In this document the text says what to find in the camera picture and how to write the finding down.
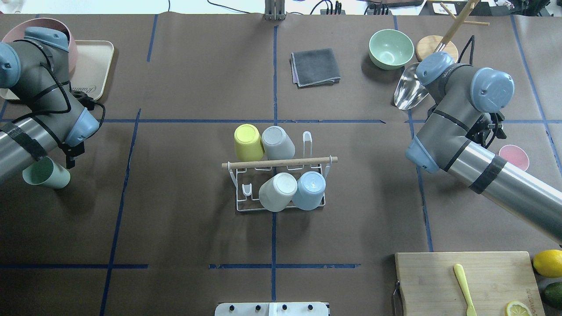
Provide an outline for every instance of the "pink cup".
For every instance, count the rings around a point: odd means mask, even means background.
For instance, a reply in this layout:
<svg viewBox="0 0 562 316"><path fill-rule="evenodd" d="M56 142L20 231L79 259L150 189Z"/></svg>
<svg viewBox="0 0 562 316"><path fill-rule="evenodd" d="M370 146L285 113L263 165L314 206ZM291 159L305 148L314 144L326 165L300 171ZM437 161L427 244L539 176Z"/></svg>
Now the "pink cup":
<svg viewBox="0 0 562 316"><path fill-rule="evenodd" d="M78 60L78 47L76 46L76 41L68 27L61 21L50 19L48 17L40 17L37 19L32 19L25 21L15 28L11 29L6 36L2 39L3 42L9 43L17 39L23 39L25 35L25 29L30 26L40 26L42 28L49 28L57 31L61 31L69 35L69 73L71 74L76 67L76 61Z"/></svg>
<svg viewBox="0 0 562 316"><path fill-rule="evenodd" d="M505 145L500 149L498 155L523 171L527 171L529 168L529 156L516 145Z"/></svg>

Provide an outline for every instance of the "lemon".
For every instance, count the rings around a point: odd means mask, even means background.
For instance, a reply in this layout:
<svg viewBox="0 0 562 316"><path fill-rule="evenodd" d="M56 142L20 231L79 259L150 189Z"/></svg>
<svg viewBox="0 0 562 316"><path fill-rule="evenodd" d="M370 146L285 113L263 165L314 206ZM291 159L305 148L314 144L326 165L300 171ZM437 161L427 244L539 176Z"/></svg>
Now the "lemon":
<svg viewBox="0 0 562 316"><path fill-rule="evenodd" d="M546 286L545 302L554 308L562 309L562 282L554 282Z"/></svg>
<svg viewBox="0 0 562 316"><path fill-rule="evenodd" d="M547 278L562 277L562 250L545 250L533 258L533 267Z"/></svg>
<svg viewBox="0 0 562 316"><path fill-rule="evenodd" d="M533 316L525 304L520 301L509 302L505 308L506 316Z"/></svg>

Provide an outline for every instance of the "gray towel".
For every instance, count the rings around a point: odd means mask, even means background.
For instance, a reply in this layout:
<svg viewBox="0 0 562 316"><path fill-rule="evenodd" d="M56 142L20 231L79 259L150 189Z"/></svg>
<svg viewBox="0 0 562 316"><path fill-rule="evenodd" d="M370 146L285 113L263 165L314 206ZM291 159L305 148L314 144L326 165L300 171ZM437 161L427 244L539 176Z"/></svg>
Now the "gray towel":
<svg viewBox="0 0 562 316"><path fill-rule="evenodd" d="M339 82L338 63L331 48L291 53L293 83L299 87Z"/></svg>

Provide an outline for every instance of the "wooden cutting board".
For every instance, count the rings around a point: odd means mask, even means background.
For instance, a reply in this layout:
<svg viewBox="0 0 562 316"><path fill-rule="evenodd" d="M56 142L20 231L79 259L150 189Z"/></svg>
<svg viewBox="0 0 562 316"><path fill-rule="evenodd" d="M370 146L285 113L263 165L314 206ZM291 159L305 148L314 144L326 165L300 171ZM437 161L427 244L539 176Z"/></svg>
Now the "wooden cutting board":
<svg viewBox="0 0 562 316"><path fill-rule="evenodd" d="M545 316L527 252L398 252L395 259L404 316L466 315L456 263L464 267L478 316L505 316L514 300Z"/></svg>

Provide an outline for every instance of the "wooden coaster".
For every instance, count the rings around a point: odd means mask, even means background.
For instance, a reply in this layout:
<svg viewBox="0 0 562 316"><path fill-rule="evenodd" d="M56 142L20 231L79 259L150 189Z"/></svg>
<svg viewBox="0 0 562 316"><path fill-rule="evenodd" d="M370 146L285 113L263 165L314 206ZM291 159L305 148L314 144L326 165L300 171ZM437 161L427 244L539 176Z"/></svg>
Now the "wooden coaster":
<svg viewBox="0 0 562 316"><path fill-rule="evenodd" d="M431 55L441 39L443 39L443 36L439 35L430 35L422 38L416 45L416 57L418 61L422 61L427 56ZM452 42L449 42L449 44L445 46L444 51L451 55L454 61L459 59L459 51Z"/></svg>

